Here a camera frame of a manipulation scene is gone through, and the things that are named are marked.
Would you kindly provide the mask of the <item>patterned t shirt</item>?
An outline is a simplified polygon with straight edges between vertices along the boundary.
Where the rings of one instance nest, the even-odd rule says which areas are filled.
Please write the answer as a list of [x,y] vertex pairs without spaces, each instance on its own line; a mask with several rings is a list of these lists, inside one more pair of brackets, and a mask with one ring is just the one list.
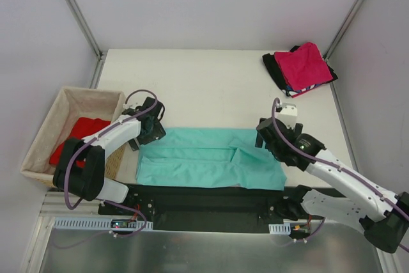
[[290,85],[287,85],[284,89],[283,89],[283,93],[287,96],[287,97],[291,97],[291,98],[295,98],[298,97],[300,95],[303,95],[304,93],[307,93],[315,88],[319,88],[321,86],[321,84],[313,84],[311,86],[308,86],[306,88],[303,88],[301,90],[294,90]]

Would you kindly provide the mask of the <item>teal t shirt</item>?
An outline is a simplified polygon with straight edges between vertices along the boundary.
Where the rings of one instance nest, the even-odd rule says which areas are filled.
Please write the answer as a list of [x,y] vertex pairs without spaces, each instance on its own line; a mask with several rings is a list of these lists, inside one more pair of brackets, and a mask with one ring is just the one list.
[[257,148],[254,129],[169,128],[139,151],[136,182],[165,187],[243,187],[281,191],[281,163]]

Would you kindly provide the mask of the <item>pink t shirt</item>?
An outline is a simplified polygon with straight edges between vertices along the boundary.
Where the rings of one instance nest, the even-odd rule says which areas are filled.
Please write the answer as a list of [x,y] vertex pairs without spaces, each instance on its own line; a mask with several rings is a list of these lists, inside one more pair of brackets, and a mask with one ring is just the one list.
[[285,80],[295,91],[332,80],[332,74],[315,43],[307,42],[294,52],[277,51],[274,58]]

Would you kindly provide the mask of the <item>wicker basket with cloth liner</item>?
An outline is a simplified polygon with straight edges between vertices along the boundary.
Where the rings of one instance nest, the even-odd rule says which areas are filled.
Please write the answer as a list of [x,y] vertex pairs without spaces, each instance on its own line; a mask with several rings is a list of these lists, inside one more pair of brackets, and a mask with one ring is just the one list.
[[20,173],[53,187],[55,166],[51,155],[71,133],[79,118],[113,122],[123,111],[125,94],[121,91],[62,87],[40,127],[23,163]]

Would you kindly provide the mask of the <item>black t shirt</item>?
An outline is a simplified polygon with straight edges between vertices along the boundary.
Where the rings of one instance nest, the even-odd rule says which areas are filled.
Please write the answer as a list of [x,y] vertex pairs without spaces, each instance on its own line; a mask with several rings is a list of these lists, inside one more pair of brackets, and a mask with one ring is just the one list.
[[[294,46],[290,52],[294,52],[296,51],[300,46],[296,45]],[[269,74],[269,76],[272,78],[272,80],[274,81],[274,83],[277,85],[277,87],[283,92],[283,89],[289,85],[288,82],[285,80],[281,69],[279,68],[275,58],[274,58],[274,54],[265,54],[262,56],[262,60],[263,63],[266,67],[266,70]],[[323,83],[321,85],[324,84],[330,84],[331,82],[334,82],[338,79],[338,76],[336,75],[336,73],[334,72],[334,70],[328,66],[330,73],[332,74],[332,80],[326,83]]]

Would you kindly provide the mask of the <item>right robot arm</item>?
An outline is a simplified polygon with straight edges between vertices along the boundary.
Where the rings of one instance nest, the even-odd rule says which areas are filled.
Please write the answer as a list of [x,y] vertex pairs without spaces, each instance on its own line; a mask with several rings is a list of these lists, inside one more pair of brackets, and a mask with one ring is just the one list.
[[277,215],[292,221],[306,214],[325,217],[357,230],[376,248],[395,253],[408,231],[408,193],[396,194],[369,181],[342,164],[322,142],[302,133],[302,128],[299,123],[289,129],[275,118],[261,118],[256,146],[265,147],[279,162],[323,180],[342,198],[298,185],[278,202]]

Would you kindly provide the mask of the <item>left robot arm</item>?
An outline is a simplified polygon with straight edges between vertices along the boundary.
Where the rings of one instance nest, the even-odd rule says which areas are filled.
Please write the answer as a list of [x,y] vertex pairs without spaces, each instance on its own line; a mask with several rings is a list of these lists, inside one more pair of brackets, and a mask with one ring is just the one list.
[[107,159],[124,144],[132,151],[162,139],[166,132],[161,124],[165,107],[156,98],[148,97],[143,105],[128,107],[117,120],[82,139],[71,137],[64,143],[52,183],[66,194],[81,200],[113,202],[122,215],[130,214],[135,199],[129,187],[105,176]]

